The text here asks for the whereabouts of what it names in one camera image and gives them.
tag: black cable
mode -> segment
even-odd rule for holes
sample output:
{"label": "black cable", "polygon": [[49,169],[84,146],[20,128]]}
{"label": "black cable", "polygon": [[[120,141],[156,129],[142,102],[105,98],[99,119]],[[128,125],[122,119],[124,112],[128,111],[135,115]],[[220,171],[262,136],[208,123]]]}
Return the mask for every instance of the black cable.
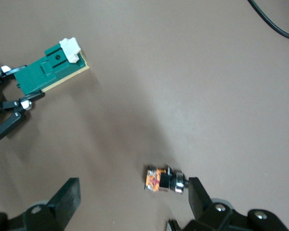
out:
{"label": "black cable", "polygon": [[280,35],[286,37],[289,39],[289,33],[286,31],[283,31],[280,29],[278,26],[276,26],[264,13],[263,11],[259,8],[259,6],[255,3],[254,0],[248,0],[251,6],[254,8],[254,10],[258,13],[258,15],[277,33]]}

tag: silver screw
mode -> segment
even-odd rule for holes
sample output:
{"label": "silver screw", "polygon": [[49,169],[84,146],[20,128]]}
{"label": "silver screw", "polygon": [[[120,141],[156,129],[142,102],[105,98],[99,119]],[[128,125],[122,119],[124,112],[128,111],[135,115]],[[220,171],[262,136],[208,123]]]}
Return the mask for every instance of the silver screw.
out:
{"label": "silver screw", "polygon": [[261,220],[267,219],[267,216],[264,212],[262,211],[256,211],[255,212],[256,217],[258,217]]}
{"label": "silver screw", "polygon": [[225,206],[223,206],[222,204],[217,204],[215,206],[216,210],[219,211],[219,212],[223,212],[226,210]]}
{"label": "silver screw", "polygon": [[40,211],[41,211],[40,206],[35,206],[35,207],[31,210],[31,213],[32,213],[32,214],[36,214],[36,213],[38,213],[38,212],[40,212]]}

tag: floor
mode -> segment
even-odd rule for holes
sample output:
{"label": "floor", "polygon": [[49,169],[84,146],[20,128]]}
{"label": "floor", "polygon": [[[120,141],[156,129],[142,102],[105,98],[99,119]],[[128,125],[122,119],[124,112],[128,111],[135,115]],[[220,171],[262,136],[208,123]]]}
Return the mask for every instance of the floor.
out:
{"label": "floor", "polygon": [[[257,2],[289,32],[289,0]],[[188,192],[145,191],[153,164],[289,228],[289,40],[248,1],[0,1],[0,65],[30,64],[70,37],[90,70],[0,141],[0,211],[16,216],[80,177],[67,231],[183,227]],[[20,95],[15,82],[5,90]]]}

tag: black metal bracket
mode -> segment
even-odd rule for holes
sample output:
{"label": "black metal bracket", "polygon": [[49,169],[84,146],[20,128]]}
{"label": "black metal bracket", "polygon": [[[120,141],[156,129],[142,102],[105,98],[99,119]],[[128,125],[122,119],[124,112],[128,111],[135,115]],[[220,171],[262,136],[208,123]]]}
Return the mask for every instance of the black metal bracket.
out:
{"label": "black metal bracket", "polygon": [[0,231],[63,231],[80,204],[78,178],[70,178],[46,205],[35,205],[8,220],[0,213]]}
{"label": "black metal bracket", "polygon": [[[5,73],[0,67],[0,87],[9,80],[14,79],[14,74],[25,67],[22,66]],[[30,101],[29,103],[32,103],[32,101],[36,101],[44,96],[44,92],[37,91],[19,100],[0,102],[0,114],[12,112],[10,117],[0,124],[0,140],[26,120],[26,109],[22,106],[22,102],[28,100]]]}
{"label": "black metal bracket", "polygon": [[289,231],[272,212],[252,209],[241,215],[223,203],[213,203],[198,178],[189,178],[188,200],[195,219],[181,230],[176,220],[169,231]]}

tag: green plastic object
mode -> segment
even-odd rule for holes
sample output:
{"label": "green plastic object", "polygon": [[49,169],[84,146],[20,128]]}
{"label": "green plastic object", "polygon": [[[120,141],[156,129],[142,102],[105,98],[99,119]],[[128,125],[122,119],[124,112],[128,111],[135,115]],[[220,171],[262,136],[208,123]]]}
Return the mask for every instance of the green plastic object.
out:
{"label": "green plastic object", "polygon": [[18,87],[25,95],[43,90],[57,81],[79,71],[86,66],[85,60],[78,54],[79,60],[70,63],[60,44],[45,51],[46,56],[15,73]]}

